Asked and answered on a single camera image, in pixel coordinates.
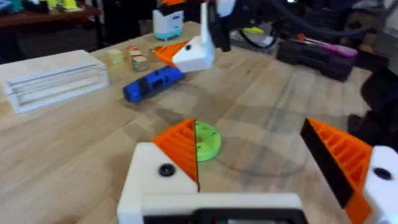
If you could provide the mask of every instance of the orange 3d printed part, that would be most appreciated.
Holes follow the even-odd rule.
[[[332,126],[307,118],[301,137],[353,224],[372,213],[363,195],[372,147]]]
[[[184,42],[179,42],[177,44],[171,44],[167,46],[161,46],[161,47],[155,47],[154,48],[154,53],[158,58],[160,58],[164,63],[167,65],[170,65],[172,67],[175,67],[173,63],[173,57],[175,54],[178,53],[186,44],[188,41]]]
[[[194,182],[198,183],[195,120],[193,118],[170,127],[152,142]]]

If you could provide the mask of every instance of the green gear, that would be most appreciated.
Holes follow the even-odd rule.
[[[210,124],[201,121],[195,122],[197,140],[197,160],[203,162],[217,156],[221,148],[221,136]]]

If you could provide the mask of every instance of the wooden table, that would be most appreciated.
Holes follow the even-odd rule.
[[[186,24],[183,37],[199,32]],[[158,43],[146,35],[111,48]],[[93,55],[107,62],[106,51]],[[149,57],[150,69],[163,66]],[[204,192],[295,192],[310,223],[345,215],[299,136],[306,116],[345,129],[366,109],[359,95],[369,72],[345,83],[273,57],[233,48],[211,70],[146,101],[125,102],[122,87],[145,75],[109,66],[109,88],[14,114],[0,95],[0,223],[117,223],[116,205],[137,142],[194,117],[223,137],[216,159],[200,163]]]

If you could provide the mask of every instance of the black screw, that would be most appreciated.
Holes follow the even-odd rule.
[[[174,175],[175,167],[173,164],[163,164],[159,167],[159,174],[162,177],[170,177]]]
[[[383,180],[392,180],[392,174],[383,168],[374,168],[373,172]]]

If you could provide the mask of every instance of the blue object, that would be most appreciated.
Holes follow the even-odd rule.
[[[22,5],[22,0],[11,0],[12,6],[11,6],[11,11],[12,12],[20,12],[24,10],[24,7]]]
[[[166,66],[128,84],[123,88],[124,97],[128,102],[140,102],[185,76],[175,67]]]
[[[8,9],[12,6],[12,2],[0,0],[0,12],[8,11]]]
[[[179,37],[182,34],[182,30],[178,27],[175,27],[171,32],[168,33],[158,33],[154,32],[154,35],[159,40],[168,41],[173,39],[174,37]]]

